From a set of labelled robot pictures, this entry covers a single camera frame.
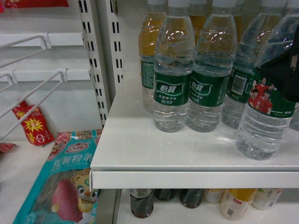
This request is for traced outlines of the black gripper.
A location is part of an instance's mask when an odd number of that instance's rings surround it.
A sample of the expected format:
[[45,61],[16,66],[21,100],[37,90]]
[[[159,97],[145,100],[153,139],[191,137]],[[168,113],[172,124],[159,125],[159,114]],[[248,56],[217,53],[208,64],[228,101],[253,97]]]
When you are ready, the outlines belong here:
[[281,93],[284,100],[299,100],[299,30],[296,29],[292,46],[278,57],[261,65],[265,76]]

